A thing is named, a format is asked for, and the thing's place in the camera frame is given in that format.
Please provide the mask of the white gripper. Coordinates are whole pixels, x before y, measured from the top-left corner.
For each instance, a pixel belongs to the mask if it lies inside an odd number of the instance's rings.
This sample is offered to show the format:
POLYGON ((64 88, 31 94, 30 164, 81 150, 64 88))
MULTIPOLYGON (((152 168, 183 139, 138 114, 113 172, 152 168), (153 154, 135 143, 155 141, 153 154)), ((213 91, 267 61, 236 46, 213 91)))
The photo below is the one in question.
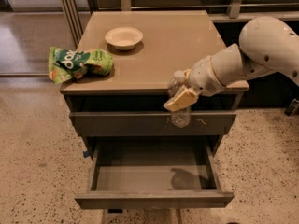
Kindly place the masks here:
POLYGON ((198 61, 192 69, 186 69, 183 73, 192 88, 182 85, 175 96, 164 104, 164 108, 168 111, 176 112, 195 104, 199 92, 203 96, 211 97, 225 89, 225 86, 219 82, 214 73, 211 56, 206 56, 198 61))

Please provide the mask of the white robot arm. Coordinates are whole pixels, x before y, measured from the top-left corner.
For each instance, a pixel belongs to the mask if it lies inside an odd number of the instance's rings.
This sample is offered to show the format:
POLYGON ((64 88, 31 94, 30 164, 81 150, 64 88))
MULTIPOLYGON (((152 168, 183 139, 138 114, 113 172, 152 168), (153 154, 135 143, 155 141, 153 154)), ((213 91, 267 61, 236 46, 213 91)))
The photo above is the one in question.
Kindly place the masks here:
POLYGON ((237 43, 175 72, 164 108, 176 112, 232 83, 275 72, 299 85, 299 35, 277 18, 257 17, 243 27, 237 43))

